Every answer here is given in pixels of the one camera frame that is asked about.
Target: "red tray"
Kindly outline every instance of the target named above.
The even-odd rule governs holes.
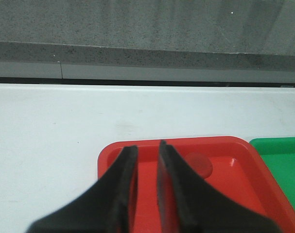
[[[285,233],[295,233],[295,211],[257,151],[242,139],[197,137],[167,139],[185,158],[192,152],[207,156],[213,172],[205,180],[237,203],[273,219]],[[101,177],[125,146],[139,148],[138,202],[133,232],[161,233],[156,194],[160,140],[126,141],[108,145],[98,159]]]

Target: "red plastic tray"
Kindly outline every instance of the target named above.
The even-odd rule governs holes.
[[[285,233],[295,233],[295,211],[249,143],[231,136],[166,141],[175,146],[184,158],[192,152],[208,157],[213,165],[212,174],[205,179],[209,184],[237,203],[270,217]],[[123,147],[138,146],[138,202],[133,228],[135,233],[161,232],[156,194],[159,144],[160,140],[116,142],[104,148],[98,159],[98,177],[101,177]]]

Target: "white table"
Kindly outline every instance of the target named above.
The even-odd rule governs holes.
[[[0,84],[0,233],[23,233],[96,180],[123,140],[295,136],[295,88]]]

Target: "green plastic tray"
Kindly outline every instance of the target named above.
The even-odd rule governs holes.
[[[295,209],[295,137],[258,138],[252,144]]]

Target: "green tray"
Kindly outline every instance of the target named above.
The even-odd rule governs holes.
[[[258,138],[250,144],[258,151],[295,209],[295,137]]]

